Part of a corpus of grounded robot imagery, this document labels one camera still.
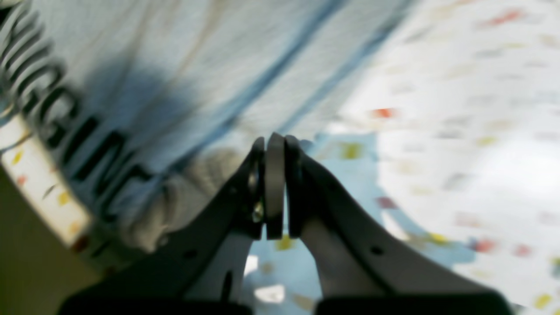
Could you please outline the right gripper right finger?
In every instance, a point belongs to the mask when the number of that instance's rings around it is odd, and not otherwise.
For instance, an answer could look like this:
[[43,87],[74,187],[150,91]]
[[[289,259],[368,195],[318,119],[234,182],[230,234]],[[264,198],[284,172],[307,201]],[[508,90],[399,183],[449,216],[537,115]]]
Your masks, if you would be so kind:
[[511,315],[494,289],[391,236],[324,166],[285,137],[289,233],[315,260],[317,315]]

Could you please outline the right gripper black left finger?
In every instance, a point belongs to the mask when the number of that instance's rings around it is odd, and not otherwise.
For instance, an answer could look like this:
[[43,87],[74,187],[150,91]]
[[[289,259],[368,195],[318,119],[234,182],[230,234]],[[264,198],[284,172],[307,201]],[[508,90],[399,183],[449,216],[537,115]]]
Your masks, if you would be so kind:
[[251,245],[283,235],[284,138],[258,138],[187,227],[114,276],[68,297],[60,315],[249,315],[238,302]]

